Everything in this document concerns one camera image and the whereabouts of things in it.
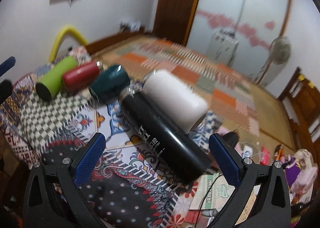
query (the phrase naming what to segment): black bottle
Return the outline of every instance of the black bottle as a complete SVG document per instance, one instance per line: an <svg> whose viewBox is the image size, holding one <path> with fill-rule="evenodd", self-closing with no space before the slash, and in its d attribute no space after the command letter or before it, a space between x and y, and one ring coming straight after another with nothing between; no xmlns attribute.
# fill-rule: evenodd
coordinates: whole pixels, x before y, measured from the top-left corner
<svg viewBox="0 0 320 228"><path fill-rule="evenodd" d="M143 94L126 88L120 93L119 103L138 135L182 184L188 185L210 166L208 155Z"/></svg>

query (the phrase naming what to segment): fan head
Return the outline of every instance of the fan head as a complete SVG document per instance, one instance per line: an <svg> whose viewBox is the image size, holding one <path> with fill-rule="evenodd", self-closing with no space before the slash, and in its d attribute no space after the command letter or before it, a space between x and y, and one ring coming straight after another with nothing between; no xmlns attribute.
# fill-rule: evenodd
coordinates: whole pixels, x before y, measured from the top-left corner
<svg viewBox="0 0 320 228"><path fill-rule="evenodd" d="M283 64L291 55L291 44L288 37L279 36L273 40L269 48L270 60L275 64Z"/></svg>

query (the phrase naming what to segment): yellow tube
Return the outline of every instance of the yellow tube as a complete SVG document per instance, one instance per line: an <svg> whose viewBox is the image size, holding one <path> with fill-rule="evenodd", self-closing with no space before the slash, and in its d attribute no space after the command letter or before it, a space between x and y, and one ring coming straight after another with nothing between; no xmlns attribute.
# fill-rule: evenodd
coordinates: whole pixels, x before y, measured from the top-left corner
<svg viewBox="0 0 320 228"><path fill-rule="evenodd" d="M60 32L58 33L51 52L50 52L50 56L49 56L49 62L53 62L56 59L59 47L60 47L60 43L62 41L62 38L66 35L66 34L70 34L75 40L77 40L79 43L81 43L82 45L86 45L88 44L88 41L81 35L81 33L75 29L73 26L71 25L66 25L64 26Z"/></svg>

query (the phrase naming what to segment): thermos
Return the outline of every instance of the thermos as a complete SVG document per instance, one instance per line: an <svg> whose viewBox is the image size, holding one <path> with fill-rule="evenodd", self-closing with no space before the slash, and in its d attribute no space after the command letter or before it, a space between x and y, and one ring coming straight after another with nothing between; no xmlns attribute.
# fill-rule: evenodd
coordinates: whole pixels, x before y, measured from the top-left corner
<svg viewBox="0 0 320 228"><path fill-rule="evenodd" d="M121 65L115 64L99 75L90 85L89 91L98 102L107 103L129 85L130 78L127 72Z"/></svg>
<svg viewBox="0 0 320 228"><path fill-rule="evenodd" d="M92 61L66 72L62 76L63 86L70 94L88 87L103 72L102 62Z"/></svg>
<svg viewBox="0 0 320 228"><path fill-rule="evenodd" d="M209 156L156 104L132 88L119 95L121 111L141 139L188 185L211 164Z"/></svg>
<svg viewBox="0 0 320 228"><path fill-rule="evenodd" d="M146 76L142 93L156 103L185 133L195 129L209 109L202 97L164 69Z"/></svg>
<svg viewBox="0 0 320 228"><path fill-rule="evenodd" d="M60 91L62 86L62 75L78 66L78 62L72 56L68 56L58 62L40 81L36 84L36 92L44 101L52 100Z"/></svg>

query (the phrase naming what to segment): blue gripper pad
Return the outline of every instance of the blue gripper pad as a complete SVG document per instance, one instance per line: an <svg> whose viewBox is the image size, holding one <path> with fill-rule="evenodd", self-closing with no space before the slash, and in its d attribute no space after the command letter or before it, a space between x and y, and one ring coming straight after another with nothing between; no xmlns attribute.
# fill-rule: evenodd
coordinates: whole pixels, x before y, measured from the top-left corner
<svg viewBox="0 0 320 228"><path fill-rule="evenodd" d="M229 185L238 188L241 184L240 170L220 140L213 134L209 138L209 149L218 163Z"/></svg>
<svg viewBox="0 0 320 228"><path fill-rule="evenodd" d="M96 133L92 137L92 139L95 137L96 139L93 141L89 148L87 148L87 146L90 144L91 140L89 141L87 146L84 147L87 148L87 151L75 168L74 183L77 187L85 184L89 180L94 167L96 166L106 147L106 139L103 134Z"/></svg>

